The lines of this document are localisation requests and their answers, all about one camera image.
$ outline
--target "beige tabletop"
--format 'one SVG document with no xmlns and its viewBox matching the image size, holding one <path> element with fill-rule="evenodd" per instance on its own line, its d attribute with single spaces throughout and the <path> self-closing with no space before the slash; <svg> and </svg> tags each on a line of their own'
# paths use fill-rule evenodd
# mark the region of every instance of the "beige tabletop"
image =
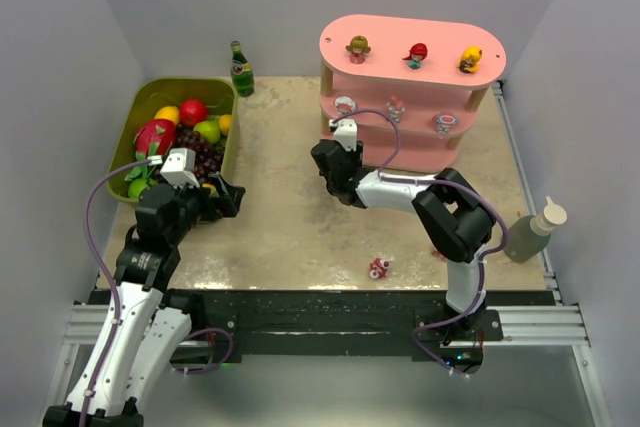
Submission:
<svg viewBox="0 0 640 427">
<path fill-rule="evenodd" d="M 241 140 L 233 183 L 247 189 L 240 214 L 198 225 L 180 245 L 171 287 L 182 289 L 446 289 L 446 263 L 415 215 L 346 207 L 325 190 L 309 151 L 320 133 L 318 78 L 258 78 L 240 99 Z M 453 165 L 507 225 L 526 208 L 495 98 L 489 89 L 477 124 Z M 113 268 L 132 207 L 121 204 L 106 252 Z M 500 238 L 494 229 L 491 244 Z M 369 262 L 393 259 L 389 277 L 371 280 Z M 487 288 L 544 289 L 534 258 L 488 257 Z"/>
</svg>

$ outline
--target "wire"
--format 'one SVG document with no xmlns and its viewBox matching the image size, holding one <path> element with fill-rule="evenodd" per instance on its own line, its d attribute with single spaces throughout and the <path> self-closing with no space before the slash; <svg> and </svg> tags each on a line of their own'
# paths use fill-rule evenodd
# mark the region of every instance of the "wire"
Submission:
<svg viewBox="0 0 640 427">
<path fill-rule="evenodd" d="M 229 332 L 227 332 L 226 330 L 224 330 L 224 329 L 218 329 L 216 327 L 209 327 L 207 329 L 198 330 L 196 332 L 193 332 L 193 333 L 187 335 L 184 340 L 190 340 L 190 339 L 193 339 L 194 337 L 198 337 L 198 336 L 203 335 L 203 334 L 208 334 L 210 332 L 213 332 L 213 333 L 216 333 L 216 334 L 222 334 L 229 341 L 229 347 L 227 348 L 227 353 L 224 354 L 224 357 L 222 357 L 222 359 L 220 359 L 215 364 L 210 364 L 210 365 L 207 365 L 207 366 L 199 368 L 199 369 L 177 369 L 177 368 L 174 367 L 173 370 L 175 372 L 183 372 L 184 375 L 208 374 L 209 372 L 213 372 L 214 370 L 218 370 L 218 368 L 222 364 L 224 364 L 227 360 L 229 360 L 229 357 L 231 357 L 231 354 L 233 353 L 233 337 L 231 337 L 231 334 Z"/>
<path fill-rule="evenodd" d="M 453 189 L 457 189 L 460 192 L 469 195 L 470 197 L 473 197 L 481 206 L 484 210 L 486 210 L 489 215 L 491 217 L 493 217 L 493 219 L 495 219 L 495 221 L 498 223 L 498 225 L 500 226 L 500 229 L 502 230 L 502 238 L 500 239 L 500 244 L 497 247 L 493 247 L 491 249 L 487 249 L 484 250 L 480 253 L 480 255 L 478 255 L 478 289 L 476 291 L 476 295 L 474 296 L 473 300 L 471 301 L 471 303 L 469 304 L 469 306 L 463 310 L 460 314 L 451 317 L 450 319 L 447 320 L 443 320 L 440 322 L 433 322 L 431 324 L 426 324 L 420 327 L 417 327 L 415 329 L 413 329 L 412 331 L 412 337 L 413 337 L 413 341 L 415 342 L 415 344 L 424 352 L 426 353 L 429 357 L 431 357 L 434 361 L 436 361 L 438 364 L 440 364 L 442 367 L 444 367 L 445 369 L 449 370 L 450 374 L 459 374 L 459 375 L 463 375 L 463 376 L 467 376 L 467 374 L 465 374 L 463 371 L 456 369 L 455 367 L 447 364 L 444 359 L 442 357 L 440 357 L 439 355 L 437 355 L 436 353 L 434 353 L 433 351 L 431 351 L 428 347 L 425 347 L 422 342 L 420 342 L 420 340 L 418 339 L 418 334 L 420 334 L 421 332 L 425 332 L 427 330 L 432 330 L 432 329 L 439 329 L 441 327 L 445 327 L 447 325 L 451 325 L 454 324 L 456 322 L 458 322 L 459 320 L 464 319 L 465 317 L 467 317 L 468 315 L 470 315 L 471 313 L 475 312 L 475 310 L 478 308 L 479 303 L 482 301 L 482 291 L 484 289 L 484 281 L 485 281 L 485 271 L 484 271 L 484 262 L 485 262 L 485 257 L 487 255 L 493 254 L 495 252 L 500 252 L 502 249 L 504 249 L 504 247 L 507 245 L 507 224 L 504 222 L 504 220 L 502 219 L 502 217 L 500 216 L 500 214 L 498 213 L 498 211 L 496 209 L 494 209 L 491 204 L 489 204 L 486 200 L 484 200 L 482 197 L 480 197 L 480 195 L 478 195 L 478 193 L 464 185 L 458 184 L 457 182 L 452 182 L 450 180 L 444 180 L 444 179 L 423 179 L 423 180 L 418 180 L 418 179 L 403 179 L 403 178 L 398 178 L 398 177 L 385 177 L 382 175 L 382 171 L 387 167 L 387 165 L 389 165 L 391 163 L 391 161 L 395 158 L 396 155 L 398 155 L 398 152 L 400 151 L 400 147 L 402 145 L 402 142 L 400 140 L 400 130 L 398 129 L 398 126 L 396 125 L 396 123 L 386 114 L 378 111 L 378 110 L 374 110 L 374 109 L 364 109 L 364 110 L 356 110 L 355 112 L 350 112 L 344 115 L 341 115 L 340 117 L 337 117 L 335 120 L 339 121 L 342 119 L 346 119 L 347 117 L 352 117 L 354 115 L 357 114 L 376 114 L 376 115 L 380 115 L 382 117 L 384 117 L 385 119 L 387 119 L 387 121 L 389 123 L 391 123 L 391 126 L 393 127 L 393 130 L 396 133 L 396 148 L 394 149 L 394 151 L 392 152 L 392 154 L 389 156 L 389 158 L 387 160 L 385 160 L 382 165 L 380 165 L 380 167 L 378 167 L 378 176 L 381 180 L 386 181 L 386 182 L 391 182 L 391 183 L 396 183 L 396 184 L 412 184 L 412 185 L 443 185 L 445 187 L 450 187 Z"/>
<path fill-rule="evenodd" d="M 347 114 L 341 115 L 340 117 L 336 117 L 334 120 L 336 122 L 338 122 L 339 120 L 346 119 L 348 117 L 353 117 L 354 115 L 358 115 L 358 114 L 378 114 L 378 115 L 381 115 L 382 117 L 384 117 L 385 119 L 387 119 L 387 121 L 389 121 L 391 123 L 391 126 L 393 127 L 393 130 L 395 130 L 395 132 L 396 132 L 396 148 L 393 149 L 393 152 L 391 152 L 391 155 L 387 158 L 387 160 L 385 160 L 380 165 L 380 167 L 378 167 L 378 173 L 380 174 L 380 173 L 382 173 L 382 171 L 384 169 L 387 168 L 387 165 L 389 165 L 391 163 L 391 161 L 396 157 L 396 155 L 398 155 L 398 153 L 400 152 L 400 148 L 402 147 L 402 136 L 400 135 L 400 129 L 398 129 L 398 125 L 393 120 L 391 120 L 391 117 L 389 117 L 386 114 L 383 114 L 379 110 L 374 110 L 374 109 L 356 110 L 354 112 L 349 112 Z"/>
<path fill-rule="evenodd" d="M 113 341 L 116 336 L 116 331 L 118 330 L 120 324 L 120 316 L 122 315 L 122 308 L 120 306 L 120 295 L 118 294 L 118 289 L 116 287 L 116 282 L 109 272 L 107 265 L 102 260 L 100 256 L 100 252 L 98 252 L 98 248 L 93 240 L 93 236 L 91 235 L 91 229 L 89 227 L 89 210 L 91 208 L 91 202 L 93 201 L 93 197 L 96 195 L 96 192 L 102 187 L 109 179 L 115 177 L 122 172 L 125 172 L 133 167 L 137 167 L 139 165 L 148 164 L 150 162 L 149 159 L 140 160 L 138 162 L 132 162 L 130 164 L 124 165 L 122 167 L 117 168 L 116 170 L 109 172 L 106 176 L 100 179 L 96 185 L 93 186 L 91 191 L 89 192 L 89 196 L 87 197 L 87 202 L 84 206 L 84 219 L 82 223 L 82 227 L 84 229 L 84 237 L 87 240 L 87 245 L 89 246 L 89 251 L 91 255 L 93 255 L 94 260 L 100 267 L 102 275 L 107 279 L 107 283 L 109 284 L 109 290 L 111 291 L 111 298 L 113 299 L 113 308 L 114 308 L 114 322 L 111 324 L 111 329 L 109 330 L 109 335 L 107 337 L 107 341 L 104 344 L 102 352 L 98 357 L 98 361 L 96 362 L 96 366 L 91 373 L 91 377 L 89 377 L 89 383 L 87 384 L 87 390 L 93 391 L 96 386 L 96 382 L 98 381 L 98 376 L 100 375 L 100 371 L 102 370 L 102 366 L 109 355 L 109 351 L 111 350 L 111 346 L 113 345 Z M 91 403 L 91 397 L 86 396 L 84 401 L 82 402 L 82 410 L 80 411 L 80 427 L 85 427 L 87 423 L 87 413 L 89 411 L 89 404 Z"/>
</svg>

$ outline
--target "bottle label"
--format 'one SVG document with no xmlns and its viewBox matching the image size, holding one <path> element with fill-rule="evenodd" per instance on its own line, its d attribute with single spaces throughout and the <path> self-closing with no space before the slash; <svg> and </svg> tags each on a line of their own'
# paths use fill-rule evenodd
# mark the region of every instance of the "bottle label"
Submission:
<svg viewBox="0 0 640 427">
<path fill-rule="evenodd" d="M 242 62 L 233 60 L 231 62 L 231 72 L 233 72 L 234 75 L 240 75 L 242 72 L 251 72 L 251 66 L 249 62 L 243 64 Z"/>
</svg>

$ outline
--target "red and white toy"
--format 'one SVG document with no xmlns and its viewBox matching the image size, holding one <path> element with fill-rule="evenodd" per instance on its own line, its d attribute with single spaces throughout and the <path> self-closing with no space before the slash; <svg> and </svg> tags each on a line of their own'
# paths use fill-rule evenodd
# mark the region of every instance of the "red and white toy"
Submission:
<svg viewBox="0 0 640 427">
<path fill-rule="evenodd" d="M 387 270 L 391 268 L 391 263 L 387 259 L 376 257 L 376 259 L 369 264 L 369 277 L 373 280 L 378 280 L 387 276 Z"/>
</svg>

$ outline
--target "plastic bottle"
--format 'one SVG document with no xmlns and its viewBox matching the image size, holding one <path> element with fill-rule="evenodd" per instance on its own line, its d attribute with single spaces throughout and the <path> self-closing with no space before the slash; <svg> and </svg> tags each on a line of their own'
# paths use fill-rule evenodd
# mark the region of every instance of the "plastic bottle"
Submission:
<svg viewBox="0 0 640 427">
<path fill-rule="evenodd" d="M 233 57 L 231 59 L 231 80 L 233 85 L 241 97 L 249 97 L 253 94 L 253 70 L 247 62 L 247 58 L 242 53 L 240 42 L 234 40 L 231 42 L 231 51 Z"/>
<path fill-rule="evenodd" d="M 521 217 L 509 229 L 504 253 L 521 264 L 542 251 L 551 240 L 551 232 L 567 221 L 567 212 L 547 197 L 547 205 L 538 215 Z"/>
</svg>

